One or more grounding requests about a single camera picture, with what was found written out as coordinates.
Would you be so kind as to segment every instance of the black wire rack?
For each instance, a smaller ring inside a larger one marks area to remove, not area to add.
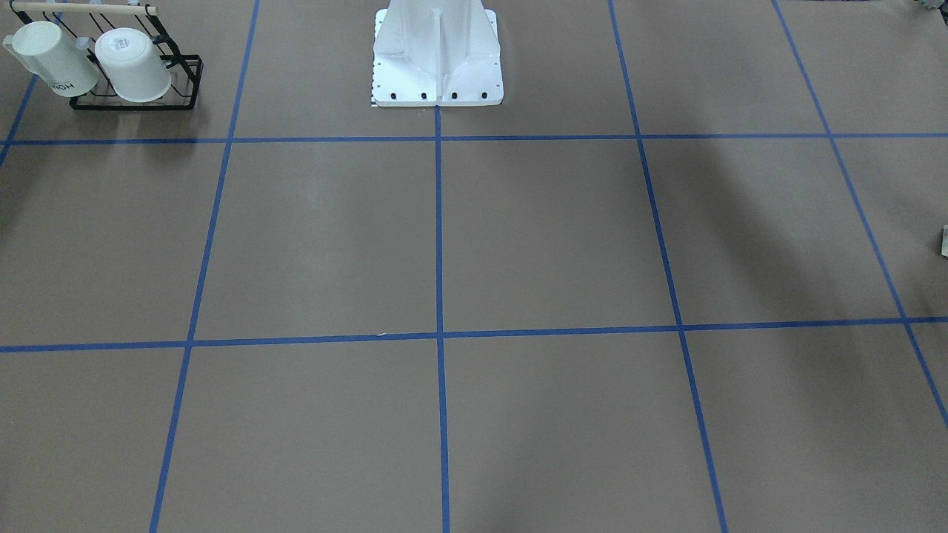
[[[65,13],[60,13],[56,9],[57,6],[61,8],[62,5],[63,4],[50,3],[49,10],[41,11],[43,18],[48,22],[58,24],[76,39],[88,37],[94,43],[96,37],[101,36],[110,29],[117,28],[112,20],[104,13],[83,13],[88,15],[94,25],[93,27],[89,27],[94,28],[91,32],[97,32],[98,35],[81,36],[76,31],[73,31],[67,21],[64,20]],[[23,24],[26,25],[34,22],[28,13],[16,9],[14,0],[9,0],[9,7]],[[89,61],[99,68],[99,72],[101,73],[99,82],[89,92],[69,99],[70,107],[77,111],[190,111],[194,108],[197,104],[198,89],[201,86],[204,62],[199,55],[181,53],[177,43],[172,39],[168,30],[165,29],[157,14],[152,14],[153,11],[150,7],[151,4],[146,4],[144,6],[145,14],[140,16],[137,14],[118,16],[126,19],[122,21],[123,23],[127,22],[131,24],[130,26],[126,26],[126,28],[133,26],[142,28],[152,39],[152,42],[158,46],[161,61],[164,62],[172,75],[171,89],[164,96],[155,101],[139,103],[124,100],[116,93],[115,87],[112,86],[108,75],[99,64],[99,59],[96,57],[95,52],[92,51],[91,46],[90,49],[87,49],[88,58]]]

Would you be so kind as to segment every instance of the white plastic base plate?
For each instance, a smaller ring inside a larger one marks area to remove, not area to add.
[[[497,35],[497,13],[484,10]],[[385,21],[387,9],[375,14],[375,37]],[[372,105],[378,107],[432,107],[497,105],[503,101],[501,60],[467,64],[452,73],[445,94],[437,94],[437,80],[420,71],[406,72],[386,58],[375,56],[372,69]]]

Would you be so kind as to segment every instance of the gray tile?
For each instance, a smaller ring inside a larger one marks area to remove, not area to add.
[[[162,0],[161,21],[182,53],[199,54],[205,62],[197,107],[193,111],[73,111],[68,99],[38,85],[29,100],[18,139],[64,138],[207,138],[226,137],[240,79],[253,2],[234,2],[226,9],[212,2]],[[65,18],[79,34],[89,34],[91,21]],[[136,27],[134,18],[109,20]]]
[[[674,334],[449,340],[451,530],[719,531]]]
[[[237,134],[430,136],[430,108],[371,106],[375,13],[387,1],[263,2]]]
[[[14,146],[0,168],[0,343],[184,339],[221,152]]]
[[[901,326],[688,339],[732,531],[944,531],[948,432]]]
[[[13,16],[7,8],[0,15],[0,41],[7,35],[15,33],[22,25],[20,19]],[[0,53],[0,72],[3,72],[3,76],[0,77],[0,140],[7,140],[9,128],[16,118],[20,101],[27,92],[32,74],[6,50]]]
[[[897,316],[823,139],[647,144],[686,322]]]
[[[234,147],[200,338],[433,331],[429,142]]]
[[[635,143],[444,145],[447,329],[674,323]]]
[[[161,531],[440,530],[436,353],[195,350]]]
[[[147,531],[180,350],[0,356],[3,531]]]
[[[915,2],[781,2],[834,132],[948,131],[948,29]]]
[[[644,133],[823,132],[770,2],[615,7]]]
[[[944,139],[840,139],[849,175],[910,316],[948,315]]]
[[[913,324],[912,330],[944,402],[948,400],[948,324]]]
[[[446,135],[633,132],[606,2],[484,2],[497,12],[503,104],[446,108]]]

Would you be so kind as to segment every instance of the mug rack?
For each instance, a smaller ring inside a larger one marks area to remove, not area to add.
[[[75,39],[81,36],[64,20],[66,15],[88,15],[94,26],[85,24],[84,29],[101,36],[116,25],[109,17],[123,17],[131,23],[131,18],[151,37],[160,50],[160,58],[172,74],[172,88],[163,97],[155,101],[134,103],[124,100],[116,94],[112,82],[93,53],[96,37],[88,36],[92,42],[86,50],[91,61],[101,72],[99,83],[84,95],[69,99],[69,106],[77,111],[190,111],[197,103],[197,92],[201,86],[201,74],[204,62],[196,54],[182,54],[177,43],[169,35],[161,20],[158,8],[150,4],[144,6],[116,6],[102,4],[92,0],[89,4],[68,4],[55,2],[17,2],[9,0],[9,7],[23,24],[33,22],[30,13],[39,13],[49,22],[55,22],[68,31]]]

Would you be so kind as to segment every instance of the mug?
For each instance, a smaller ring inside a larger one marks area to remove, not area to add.
[[[127,101],[157,100],[172,86],[172,73],[158,56],[158,47],[137,29],[103,33],[96,41],[96,57],[116,94]]]
[[[99,81],[99,70],[83,50],[51,22],[23,26],[4,38],[3,47],[60,96],[85,94]]]

